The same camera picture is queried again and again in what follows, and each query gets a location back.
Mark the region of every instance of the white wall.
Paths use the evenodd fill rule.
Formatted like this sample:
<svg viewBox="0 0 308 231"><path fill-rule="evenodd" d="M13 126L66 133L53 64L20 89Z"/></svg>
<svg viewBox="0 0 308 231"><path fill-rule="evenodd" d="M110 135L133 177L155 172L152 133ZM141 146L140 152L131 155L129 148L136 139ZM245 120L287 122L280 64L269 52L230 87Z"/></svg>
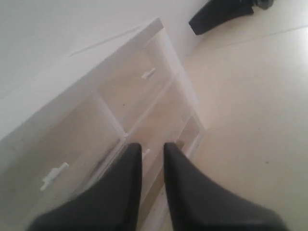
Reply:
<svg viewBox="0 0 308 231"><path fill-rule="evenodd" d="M1 0L0 99L76 50L161 17L183 59L201 39L188 25L206 0Z"/></svg>

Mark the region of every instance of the white floor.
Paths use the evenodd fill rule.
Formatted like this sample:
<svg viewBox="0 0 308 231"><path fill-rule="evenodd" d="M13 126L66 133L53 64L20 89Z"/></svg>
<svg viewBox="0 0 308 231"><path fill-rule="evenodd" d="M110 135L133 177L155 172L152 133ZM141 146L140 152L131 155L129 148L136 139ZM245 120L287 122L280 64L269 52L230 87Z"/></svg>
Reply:
<svg viewBox="0 0 308 231"><path fill-rule="evenodd" d="M308 1L276 0L215 28L184 64L207 128L195 164L307 231Z"/></svg>

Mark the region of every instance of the tiled floor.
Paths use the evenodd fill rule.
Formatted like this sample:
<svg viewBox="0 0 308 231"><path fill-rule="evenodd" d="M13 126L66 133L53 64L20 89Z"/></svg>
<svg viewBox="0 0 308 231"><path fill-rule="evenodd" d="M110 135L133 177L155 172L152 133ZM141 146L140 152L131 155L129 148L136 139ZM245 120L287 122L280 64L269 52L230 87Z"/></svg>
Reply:
<svg viewBox="0 0 308 231"><path fill-rule="evenodd" d="M308 230L308 1L276 0L215 28L184 64L207 129L195 164Z"/></svg>

